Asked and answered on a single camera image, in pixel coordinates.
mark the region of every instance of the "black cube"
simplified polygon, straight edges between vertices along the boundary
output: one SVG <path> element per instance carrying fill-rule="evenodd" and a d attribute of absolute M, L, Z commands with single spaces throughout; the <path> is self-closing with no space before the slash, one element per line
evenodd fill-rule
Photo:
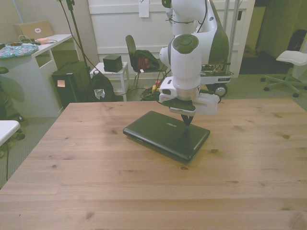
<path fill-rule="evenodd" d="M 121 62 L 121 56 L 119 55 L 108 55 L 104 59 L 105 72 L 119 72 L 123 68 Z"/>

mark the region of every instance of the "cardboard box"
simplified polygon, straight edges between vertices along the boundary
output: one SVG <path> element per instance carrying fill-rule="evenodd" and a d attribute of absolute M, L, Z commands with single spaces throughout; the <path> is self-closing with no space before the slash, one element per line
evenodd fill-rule
<path fill-rule="evenodd" d="M 49 21 L 15 24 L 13 28 L 17 36 L 26 35 L 28 38 L 33 38 L 35 40 L 54 35 Z"/>

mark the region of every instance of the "colorful cloth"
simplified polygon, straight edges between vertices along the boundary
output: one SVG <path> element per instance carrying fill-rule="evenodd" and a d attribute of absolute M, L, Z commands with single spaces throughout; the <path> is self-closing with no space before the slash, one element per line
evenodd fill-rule
<path fill-rule="evenodd" d="M 28 56 L 37 50 L 37 45 L 6 46 L 0 50 L 0 59 Z"/>

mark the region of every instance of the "wheel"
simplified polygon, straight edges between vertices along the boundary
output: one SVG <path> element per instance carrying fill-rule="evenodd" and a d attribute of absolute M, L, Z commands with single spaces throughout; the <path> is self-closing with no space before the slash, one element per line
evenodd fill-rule
<path fill-rule="evenodd" d="M 23 133 L 17 134 L 17 139 L 18 139 L 18 140 L 22 140 L 22 139 L 24 139 L 24 138 L 25 138 L 25 135 L 24 135 Z"/>
<path fill-rule="evenodd" d="M 19 116 L 18 121 L 22 122 L 22 121 L 24 121 L 24 118 L 22 116 Z"/>
<path fill-rule="evenodd" d="M 214 84 L 211 91 L 213 91 L 220 97 L 224 97 L 228 92 L 228 88 L 225 84 Z"/>

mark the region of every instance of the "microphone stand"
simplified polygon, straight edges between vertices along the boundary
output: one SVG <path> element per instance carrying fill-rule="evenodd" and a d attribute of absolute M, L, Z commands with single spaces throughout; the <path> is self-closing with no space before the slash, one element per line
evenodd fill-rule
<path fill-rule="evenodd" d="M 81 42 L 81 38 L 80 38 L 80 35 L 79 35 L 79 31 L 78 31 L 78 26 L 77 26 L 77 23 L 76 23 L 76 20 L 75 20 L 75 16 L 73 14 L 73 7 L 72 6 L 75 5 L 75 2 L 74 2 L 74 0 L 66 0 L 66 3 L 67 3 L 69 11 L 71 12 L 71 17 L 72 17 L 73 25 L 75 27 L 75 30 L 76 30 L 76 33 L 77 33 L 77 37 L 78 37 L 78 41 L 79 41 L 79 45 L 80 45 L 79 48 L 81 50 L 81 53 L 82 53 L 82 56 L 83 56 L 83 59 L 84 59 L 85 69 L 86 69 L 87 77 L 89 79 L 90 87 L 91 87 L 91 91 L 92 91 L 91 96 L 93 96 L 93 98 L 95 98 L 94 90 L 93 90 L 93 85 L 92 85 L 92 80 L 91 80 L 91 75 L 90 75 L 91 68 L 87 65 L 84 49 L 83 49 L 83 46 L 82 46 L 82 42 Z"/>

